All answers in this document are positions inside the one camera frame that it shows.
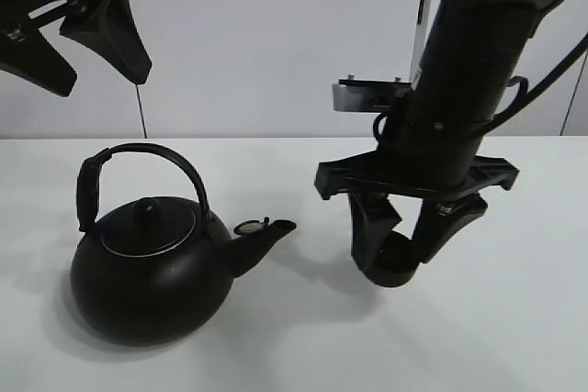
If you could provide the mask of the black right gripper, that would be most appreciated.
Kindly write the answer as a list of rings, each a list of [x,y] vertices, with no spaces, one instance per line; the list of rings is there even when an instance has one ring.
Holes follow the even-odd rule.
[[[382,154],[370,151],[321,162],[314,186],[323,200],[348,194],[351,255],[361,273],[371,278],[380,248],[401,221],[387,195],[428,200],[421,206],[412,242],[418,260],[429,263],[454,235],[485,214],[488,204],[473,194],[490,186],[510,190],[518,175],[519,170],[503,158],[477,156],[464,177],[443,184],[432,168],[419,174],[402,162],[391,164]]]

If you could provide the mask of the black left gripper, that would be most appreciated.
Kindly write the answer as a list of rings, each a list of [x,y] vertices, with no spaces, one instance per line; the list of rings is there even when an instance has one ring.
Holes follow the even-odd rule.
[[[57,0],[1,0],[3,20],[24,17]],[[130,0],[83,0],[65,17],[60,34],[93,51],[133,84],[145,84],[152,61],[130,9]],[[30,22],[1,25],[1,70],[61,97],[77,80],[73,67]]]

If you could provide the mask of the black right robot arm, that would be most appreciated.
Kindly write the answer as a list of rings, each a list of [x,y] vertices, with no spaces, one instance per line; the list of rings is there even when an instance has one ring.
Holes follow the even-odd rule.
[[[416,75],[346,78],[333,87],[340,112],[375,115],[374,151],[319,165],[323,199],[348,197],[351,254],[373,284],[398,287],[428,263],[518,170],[479,155],[483,138],[530,105],[585,53],[579,42],[537,85],[514,73],[541,21],[565,0],[440,0]]]

